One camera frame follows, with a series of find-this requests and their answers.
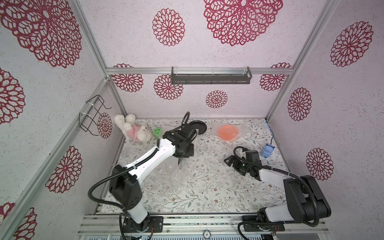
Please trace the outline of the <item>dark grey plate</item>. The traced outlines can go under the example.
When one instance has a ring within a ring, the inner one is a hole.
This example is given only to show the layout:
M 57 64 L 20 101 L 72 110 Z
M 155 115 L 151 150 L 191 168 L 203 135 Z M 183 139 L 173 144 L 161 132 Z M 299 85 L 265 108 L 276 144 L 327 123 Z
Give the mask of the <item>dark grey plate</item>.
M 198 132 L 198 135 L 202 135 L 207 131 L 207 125 L 203 121 L 194 120 L 189 122 L 189 125 Z

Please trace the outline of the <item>clear bubble wrap sheet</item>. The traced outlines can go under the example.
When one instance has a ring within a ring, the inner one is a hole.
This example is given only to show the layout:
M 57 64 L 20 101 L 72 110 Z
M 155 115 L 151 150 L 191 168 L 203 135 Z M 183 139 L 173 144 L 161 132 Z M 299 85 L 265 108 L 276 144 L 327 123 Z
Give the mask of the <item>clear bubble wrap sheet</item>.
M 189 159 L 185 178 L 146 179 L 145 206 L 152 213 L 248 213 L 267 206 L 274 197 L 266 185 L 241 176 L 216 158 Z
M 189 169 L 189 158 L 177 158 L 171 156 L 165 159 L 157 167 L 157 180 L 162 188 L 174 190 L 186 184 L 192 176 Z

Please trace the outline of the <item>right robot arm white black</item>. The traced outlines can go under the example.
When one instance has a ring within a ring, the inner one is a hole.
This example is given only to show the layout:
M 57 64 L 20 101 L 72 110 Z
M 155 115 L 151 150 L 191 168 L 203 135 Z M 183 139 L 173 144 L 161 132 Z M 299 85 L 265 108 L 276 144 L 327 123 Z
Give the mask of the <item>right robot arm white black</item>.
M 244 216 L 237 225 L 243 239 L 244 232 L 273 232 L 285 230 L 286 224 L 304 224 L 317 227 L 320 220 L 332 214 L 316 179 L 310 175 L 298 176 L 288 171 L 263 165 L 258 151 L 235 147 L 224 163 L 242 176 L 249 174 L 259 182 L 284 189 L 286 201 L 261 208 L 255 215 Z

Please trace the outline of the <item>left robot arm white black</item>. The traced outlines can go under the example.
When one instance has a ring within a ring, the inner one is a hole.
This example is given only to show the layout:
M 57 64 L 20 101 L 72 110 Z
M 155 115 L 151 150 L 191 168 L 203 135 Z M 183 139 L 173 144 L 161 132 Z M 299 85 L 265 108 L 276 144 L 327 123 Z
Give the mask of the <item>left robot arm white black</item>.
M 88 190 L 88 197 L 96 203 L 120 208 L 136 224 L 147 222 L 149 216 L 142 201 L 141 184 L 145 178 L 164 160 L 169 157 L 188 158 L 194 155 L 193 141 L 197 130 L 188 123 L 190 112 L 187 112 L 179 127 L 164 133 L 157 144 L 136 161 L 124 167 L 117 165 L 113 174 L 95 183 Z M 93 195 L 96 188 L 109 182 L 109 191 L 117 202 L 98 199 Z

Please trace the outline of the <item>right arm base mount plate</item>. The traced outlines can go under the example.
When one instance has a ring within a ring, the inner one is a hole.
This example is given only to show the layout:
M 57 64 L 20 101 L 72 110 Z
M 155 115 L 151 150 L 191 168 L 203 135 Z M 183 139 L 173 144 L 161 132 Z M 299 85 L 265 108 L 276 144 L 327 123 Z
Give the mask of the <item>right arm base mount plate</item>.
M 257 215 L 242 216 L 245 232 L 282 232 L 285 230 L 283 224 L 270 223 L 267 220 L 259 219 Z

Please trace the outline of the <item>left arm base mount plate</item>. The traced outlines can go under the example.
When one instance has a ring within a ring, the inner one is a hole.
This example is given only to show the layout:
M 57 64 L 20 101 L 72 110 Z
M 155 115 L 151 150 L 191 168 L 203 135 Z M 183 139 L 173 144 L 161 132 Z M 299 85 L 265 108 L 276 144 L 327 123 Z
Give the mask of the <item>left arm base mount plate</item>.
M 164 217 L 149 216 L 141 224 L 132 219 L 125 219 L 123 222 L 124 233 L 161 233 L 164 226 Z

